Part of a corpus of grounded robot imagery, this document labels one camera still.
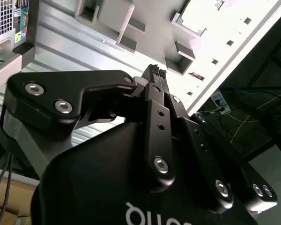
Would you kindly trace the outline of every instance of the metal frame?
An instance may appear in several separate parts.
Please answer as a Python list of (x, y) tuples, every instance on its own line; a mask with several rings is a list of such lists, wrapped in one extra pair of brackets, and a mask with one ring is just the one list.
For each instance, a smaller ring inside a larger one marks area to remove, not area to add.
[(7, 82), (13, 74), (22, 70), (22, 55), (16, 54), (0, 65), (0, 87)]
[(276, 142), (272, 139), (270, 141), (268, 141), (267, 143), (265, 143), (264, 145), (260, 146), (258, 149), (256, 149), (255, 151), (251, 152), (250, 154), (248, 154), (245, 159), (247, 161), (251, 161), (254, 158), (256, 158), (257, 156), (259, 156), (260, 154), (264, 153), (265, 151), (269, 150), (271, 147), (273, 147), (274, 145), (276, 145)]
[(272, 142), (274, 144), (276, 144), (278, 146), (279, 150), (281, 151), (281, 135), (278, 133), (278, 131), (272, 125), (273, 118), (270, 114), (268, 114), (266, 112), (262, 113), (259, 110), (251, 107), (250, 105), (242, 102), (238, 98), (233, 97), (231, 95), (229, 95), (228, 99), (229, 99), (229, 104), (233, 104), (238, 109), (246, 112), (247, 114), (251, 115), (255, 119), (259, 120), (262, 127), (266, 130), (266, 132), (272, 138)]

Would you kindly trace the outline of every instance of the blue wire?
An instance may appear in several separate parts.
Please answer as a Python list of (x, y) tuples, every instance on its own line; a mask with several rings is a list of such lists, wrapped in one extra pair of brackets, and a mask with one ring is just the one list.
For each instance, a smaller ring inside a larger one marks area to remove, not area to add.
[(251, 95), (264, 94), (263, 92), (258, 92), (258, 91), (252, 91), (252, 92), (250, 91), (250, 92), (248, 92), (248, 91), (239, 89), (238, 87), (235, 87), (235, 86), (233, 86), (233, 85), (231, 85), (231, 84), (227, 84), (227, 83), (224, 83), (224, 85), (227, 86), (227, 87), (231, 87), (231, 88), (233, 88), (233, 89), (235, 89), (235, 90), (237, 90), (237, 91), (240, 91), (240, 92), (242, 92), (242, 93), (246, 93), (246, 94), (251, 94)]

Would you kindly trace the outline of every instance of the screw hole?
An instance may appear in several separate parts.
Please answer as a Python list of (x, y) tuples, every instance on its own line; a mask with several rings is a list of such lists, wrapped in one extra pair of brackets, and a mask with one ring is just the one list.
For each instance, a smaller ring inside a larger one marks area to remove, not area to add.
[(202, 148), (204, 151), (207, 151), (205, 145), (201, 144), (200, 146), (201, 146), (201, 148)]
[(165, 128), (164, 128), (164, 126), (162, 124), (158, 124), (157, 126), (158, 126), (159, 129), (165, 130)]
[(35, 85), (35, 86), (31, 86), (30, 90), (34, 91), (34, 92), (38, 92), (39, 88)]
[(66, 103), (60, 103), (59, 106), (62, 109), (68, 109), (69, 108), (69, 106), (67, 106)]
[(132, 83), (132, 80), (128, 76), (124, 76), (124, 80), (127, 81), (128, 83)]
[(164, 116), (163, 112), (161, 112), (161, 111), (158, 111), (158, 114), (159, 114), (160, 116)]
[(173, 99), (175, 100), (175, 102), (180, 103), (180, 99), (177, 98), (176, 96), (173, 96)]
[(196, 130), (196, 129), (195, 129), (195, 133), (196, 133), (197, 135), (201, 135), (200, 132), (199, 132), (198, 130)]
[(158, 166), (159, 166), (161, 169), (165, 168), (165, 165), (163, 164), (163, 162), (157, 162), (157, 163), (158, 163)]
[(153, 88), (154, 88), (156, 91), (160, 92), (160, 89), (159, 89), (157, 86), (153, 85)]

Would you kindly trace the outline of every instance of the sticker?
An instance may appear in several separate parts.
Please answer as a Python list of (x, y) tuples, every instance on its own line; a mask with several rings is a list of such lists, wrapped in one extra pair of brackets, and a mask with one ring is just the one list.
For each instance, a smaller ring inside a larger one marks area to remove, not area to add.
[(21, 32), (15, 34), (15, 43), (19, 42), (22, 38)]
[(21, 39), (26, 38), (26, 32), (27, 32), (27, 30), (22, 30), (21, 31)]
[(21, 16), (21, 11), (20, 10), (18, 10), (18, 11), (16, 11), (14, 13), (14, 17), (19, 17), (19, 16)]
[(25, 27), (25, 17), (27, 17), (27, 14), (28, 14), (28, 7), (21, 9), (20, 30), (23, 30), (26, 28)]

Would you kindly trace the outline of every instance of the ventilation grille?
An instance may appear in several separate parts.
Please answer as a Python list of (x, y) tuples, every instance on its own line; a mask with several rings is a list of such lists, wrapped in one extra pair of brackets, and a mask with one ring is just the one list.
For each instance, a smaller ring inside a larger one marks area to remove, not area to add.
[(13, 1), (0, 0), (0, 35), (13, 28)]

